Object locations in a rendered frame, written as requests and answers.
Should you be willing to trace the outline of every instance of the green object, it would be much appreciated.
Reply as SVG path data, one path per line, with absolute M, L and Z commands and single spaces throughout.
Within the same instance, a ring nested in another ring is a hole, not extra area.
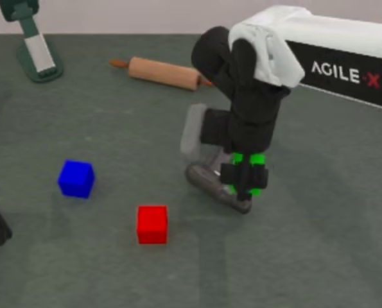
M 232 154 L 232 163 L 234 165 L 240 164 L 243 160 L 243 154 L 241 153 L 233 153 Z M 249 162 L 251 165 L 264 165 L 265 164 L 265 155 L 264 154 L 253 154 L 249 158 Z M 230 192 L 232 194 L 236 194 L 236 188 L 234 185 L 229 186 Z M 253 188 L 249 191 L 252 196 L 259 196 L 261 194 L 261 190 L 259 188 Z
M 0 8 L 6 21 L 19 21 L 25 39 L 40 35 L 33 19 L 33 16 L 39 11 L 38 0 L 0 0 Z M 55 80 L 64 73 L 62 61 L 53 46 L 49 42 L 46 44 L 55 66 L 41 72 L 37 71 L 25 42 L 22 42 L 17 50 L 17 58 L 25 74 L 37 83 Z

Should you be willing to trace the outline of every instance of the red letter x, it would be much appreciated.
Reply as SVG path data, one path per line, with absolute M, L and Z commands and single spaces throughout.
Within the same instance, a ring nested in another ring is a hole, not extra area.
M 379 85 L 379 74 L 367 73 L 369 78 L 368 87 L 375 87 L 376 89 L 380 89 Z

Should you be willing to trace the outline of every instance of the black label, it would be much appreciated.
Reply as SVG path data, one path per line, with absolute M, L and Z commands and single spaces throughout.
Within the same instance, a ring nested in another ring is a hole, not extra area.
M 382 107 L 382 59 L 297 42 L 288 44 L 306 72 L 303 84 Z

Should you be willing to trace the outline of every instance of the dark green stand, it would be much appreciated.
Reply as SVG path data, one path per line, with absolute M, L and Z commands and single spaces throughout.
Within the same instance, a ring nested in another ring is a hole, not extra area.
M 37 25 L 33 20 L 33 16 L 39 11 L 38 0 L 0 0 L 0 9 L 6 21 L 19 21 L 25 39 L 40 35 Z M 26 75 L 34 82 L 49 82 L 61 77 L 64 72 L 61 59 L 52 45 L 47 42 L 47 47 L 55 66 L 41 72 L 37 71 L 25 42 L 23 42 L 17 50 L 19 63 Z

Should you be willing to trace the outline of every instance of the white wall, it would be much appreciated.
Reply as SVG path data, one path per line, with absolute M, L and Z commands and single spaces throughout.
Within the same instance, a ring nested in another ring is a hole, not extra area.
M 43 33 L 201 33 L 231 26 L 274 4 L 317 15 L 382 22 L 382 0 L 40 0 Z M 19 33 L 0 12 L 0 33 Z

